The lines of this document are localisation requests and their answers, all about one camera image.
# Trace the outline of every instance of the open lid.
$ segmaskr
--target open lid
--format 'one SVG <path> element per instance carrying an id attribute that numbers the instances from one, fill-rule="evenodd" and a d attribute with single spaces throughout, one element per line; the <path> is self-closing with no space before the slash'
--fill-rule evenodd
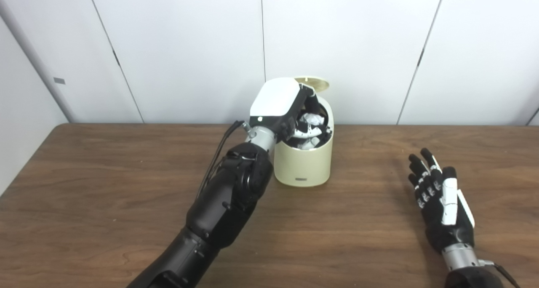
<path id="1" fill-rule="evenodd" d="M 307 86 L 311 86 L 314 90 L 319 93 L 329 88 L 329 82 L 321 77 L 294 77 L 298 83 L 303 83 Z"/>

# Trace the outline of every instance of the robot wrist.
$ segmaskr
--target robot wrist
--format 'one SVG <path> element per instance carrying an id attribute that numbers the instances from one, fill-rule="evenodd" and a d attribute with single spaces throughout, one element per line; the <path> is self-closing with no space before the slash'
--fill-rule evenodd
<path id="1" fill-rule="evenodd" d="M 466 267 L 478 267 L 480 265 L 473 247 L 468 244 L 456 243 L 447 246 L 443 248 L 441 254 L 445 260 L 447 269 L 450 271 Z"/>

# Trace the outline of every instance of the robotic arm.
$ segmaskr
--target robotic arm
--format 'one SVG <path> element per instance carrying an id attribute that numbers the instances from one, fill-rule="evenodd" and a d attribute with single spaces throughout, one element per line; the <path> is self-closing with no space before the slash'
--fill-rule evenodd
<path id="1" fill-rule="evenodd" d="M 187 212 L 185 227 L 160 257 L 127 288 L 193 288 L 222 248 L 230 246 L 252 215 L 272 176 L 270 152 L 296 133 L 302 107 L 319 113 L 315 91 L 282 77 L 264 84 L 251 106 L 249 124 L 225 133 L 212 165 Z M 227 135 L 243 125 L 245 142 L 213 164 Z"/>
<path id="2" fill-rule="evenodd" d="M 427 165 L 411 154 L 408 179 L 414 186 L 416 201 L 426 224 L 429 244 L 443 256 L 449 274 L 445 288 L 503 288 L 501 280 L 485 266 L 494 266 L 516 288 L 516 281 L 492 261 L 475 255 L 475 221 L 468 203 L 458 189 L 456 170 L 440 168 L 432 153 L 423 148 L 421 155 Z"/>

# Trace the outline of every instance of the silver joint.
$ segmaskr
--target silver joint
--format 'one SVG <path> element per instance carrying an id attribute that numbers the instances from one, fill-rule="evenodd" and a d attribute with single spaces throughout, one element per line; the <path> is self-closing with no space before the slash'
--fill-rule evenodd
<path id="1" fill-rule="evenodd" d="M 496 264 L 493 261 L 488 261 L 486 259 L 480 259 L 479 260 L 479 266 L 485 267 L 485 266 L 495 266 Z"/>
<path id="2" fill-rule="evenodd" d="M 277 137 L 269 128 L 258 125 L 250 130 L 245 141 L 258 145 L 270 152 L 277 143 Z"/>
<path id="3" fill-rule="evenodd" d="M 481 266 L 473 247 L 468 244 L 457 243 L 443 248 L 441 255 L 443 255 L 445 264 L 450 271 L 466 267 Z"/>
<path id="4" fill-rule="evenodd" d="M 241 127 L 243 127 L 249 138 L 253 139 L 256 136 L 256 131 L 251 128 L 251 125 L 249 125 L 249 123 L 243 122 L 243 124 L 241 124 Z"/>

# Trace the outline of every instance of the small label on wall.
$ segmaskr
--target small label on wall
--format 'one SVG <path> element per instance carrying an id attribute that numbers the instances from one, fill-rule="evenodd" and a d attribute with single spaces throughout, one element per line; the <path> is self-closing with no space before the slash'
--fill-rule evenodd
<path id="1" fill-rule="evenodd" d="M 59 77 L 55 77 L 55 78 L 54 78 L 54 82 L 55 82 L 55 83 L 61 83 L 62 85 L 65 85 L 65 84 L 66 84 L 66 80 L 60 79 Z"/>

